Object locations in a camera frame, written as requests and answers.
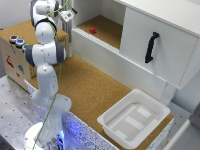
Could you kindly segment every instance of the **white robotic arm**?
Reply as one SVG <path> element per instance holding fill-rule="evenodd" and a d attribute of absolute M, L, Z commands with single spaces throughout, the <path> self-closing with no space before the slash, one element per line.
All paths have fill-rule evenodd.
<path fill-rule="evenodd" d="M 33 93 L 31 99 L 33 103 L 49 110 L 58 92 L 58 79 L 52 65 L 62 63 L 66 59 L 65 48 L 54 41 L 57 20 L 62 17 L 63 21 L 68 22 L 77 12 L 74 9 L 60 10 L 63 7 L 55 0 L 32 0 L 29 7 L 36 38 L 41 43 L 29 45 L 24 51 L 28 63 L 37 67 L 39 89 Z M 69 111 L 71 106 L 70 98 L 60 94 L 56 96 L 52 111 L 38 138 L 39 143 L 36 146 L 38 149 L 51 149 L 48 143 L 55 142 L 54 139 L 57 139 L 63 130 L 61 114 Z M 30 143 L 25 145 L 25 150 L 31 147 Z"/>

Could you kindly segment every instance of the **white plastic bin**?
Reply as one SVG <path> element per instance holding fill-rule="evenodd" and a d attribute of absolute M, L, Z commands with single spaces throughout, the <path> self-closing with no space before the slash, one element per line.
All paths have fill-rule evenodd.
<path fill-rule="evenodd" d="M 169 108 L 135 89 L 97 121 L 105 133 L 122 147 L 135 149 L 169 113 Z"/>

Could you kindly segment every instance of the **black handle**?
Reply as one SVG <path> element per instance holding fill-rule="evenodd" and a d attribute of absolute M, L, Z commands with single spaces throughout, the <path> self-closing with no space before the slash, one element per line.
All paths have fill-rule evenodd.
<path fill-rule="evenodd" d="M 154 45 L 154 40 L 157 39 L 160 35 L 156 32 L 153 32 L 153 36 L 151 37 L 149 41 L 149 45 L 147 48 L 147 53 L 145 57 L 145 63 L 148 64 L 150 61 L 153 60 L 153 57 L 151 56 L 152 50 L 153 50 L 153 45 Z"/>

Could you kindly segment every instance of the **red object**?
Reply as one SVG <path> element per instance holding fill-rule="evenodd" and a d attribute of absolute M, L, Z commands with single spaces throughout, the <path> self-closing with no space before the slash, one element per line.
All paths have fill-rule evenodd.
<path fill-rule="evenodd" d="M 13 65 L 13 63 L 12 63 L 12 61 L 11 61 L 11 59 L 10 59 L 10 56 L 8 56 L 6 62 L 7 62 L 12 68 L 14 68 L 14 65 Z"/>
<path fill-rule="evenodd" d="M 16 73 L 18 77 L 20 77 L 20 75 L 18 73 Z"/>
<path fill-rule="evenodd" d="M 94 28 L 94 27 L 91 27 L 91 28 L 90 28 L 90 33 L 91 33 L 91 34 L 95 34 L 95 28 Z"/>

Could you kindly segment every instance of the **cardboard box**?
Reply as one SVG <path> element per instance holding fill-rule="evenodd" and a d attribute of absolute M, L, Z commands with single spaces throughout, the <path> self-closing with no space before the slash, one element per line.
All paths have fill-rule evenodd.
<path fill-rule="evenodd" d="M 12 35 L 17 35 L 20 39 L 24 39 L 26 44 L 38 44 L 35 37 L 35 28 L 32 27 L 31 21 L 28 20 L 0 31 L 0 51 L 5 72 L 25 90 L 28 90 L 26 84 L 24 83 L 24 79 L 28 81 L 34 78 L 36 76 L 37 69 L 28 64 L 21 49 L 18 49 L 15 45 L 10 44 L 9 38 Z M 60 43 L 66 49 L 68 57 L 70 53 L 69 35 L 58 29 L 58 36 Z"/>

